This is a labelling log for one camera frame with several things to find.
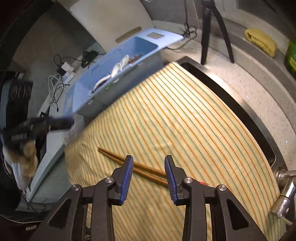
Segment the silver bolt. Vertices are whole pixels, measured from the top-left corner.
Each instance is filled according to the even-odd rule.
[[[186,177],[186,178],[184,178],[184,182],[186,182],[186,183],[192,183],[193,182],[193,179],[190,178],[190,177]]]
[[[77,191],[77,190],[79,190],[79,188],[80,188],[80,186],[79,186],[78,184],[74,184],[74,185],[71,187],[71,189],[72,189],[73,191]]]
[[[114,179],[112,178],[112,177],[106,177],[105,178],[105,182],[106,183],[111,183],[111,182],[113,182],[114,181]]]
[[[218,189],[223,192],[223,191],[226,191],[227,187],[225,185],[223,185],[223,184],[220,184],[218,186]]]

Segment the yellow sponge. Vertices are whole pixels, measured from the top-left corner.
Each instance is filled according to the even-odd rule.
[[[244,32],[245,37],[251,43],[259,46],[265,53],[274,57],[276,53],[276,42],[266,33],[258,28],[249,28]]]

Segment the yellow striped cloth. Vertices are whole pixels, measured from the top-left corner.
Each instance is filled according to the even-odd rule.
[[[225,184],[269,241],[285,232],[284,223],[268,214],[279,190],[257,142],[207,86],[176,63],[118,99],[65,149],[72,184],[94,185],[119,166],[98,147],[159,170],[171,154],[188,176],[214,187]],[[184,211],[166,188],[134,174],[124,205],[113,206],[116,240],[181,240]],[[207,230],[211,240],[208,207]]]

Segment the metal faucet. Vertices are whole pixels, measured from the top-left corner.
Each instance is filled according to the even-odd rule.
[[[294,201],[294,195],[296,193],[296,170],[287,171],[285,169],[279,169],[275,172],[275,177],[281,194],[270,209],[270,212],[281,218],[288,225],[291,225],[292,222],[287,220],[285,215],[289,211],[290,204]]]

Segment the tripod leg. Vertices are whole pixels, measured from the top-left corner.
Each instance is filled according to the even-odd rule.
[[[205,61],[207,59],[207,49],[209,46],[209,40],[210,40],[210,32],[211,32],[211,15],[212,11],[211,9],[208,9],[207,7],[203,7],[202,9],[202,58],[200,63],[202,65],[205,64]]]
[[[227,50],[228,50],[229,59],[230,59],[230,61],[232,63],[234,63],[232,48],[231,48],[231,45],[230,45],[229,36],[228,36],[227,30],[226,30],[223,18],[222,18],[221,14],[219,13],[219,11],[218,11],[218,9],[216,7],[213,7],[213,13],[214,13],[214,16],[217,19],[217,22],[218,22],[218,24],[220,26],[221,31],[222,31],[222,35],[223,35],[223,38],[224,38],[224,41],[226,43],[226,47],[227,47]]]

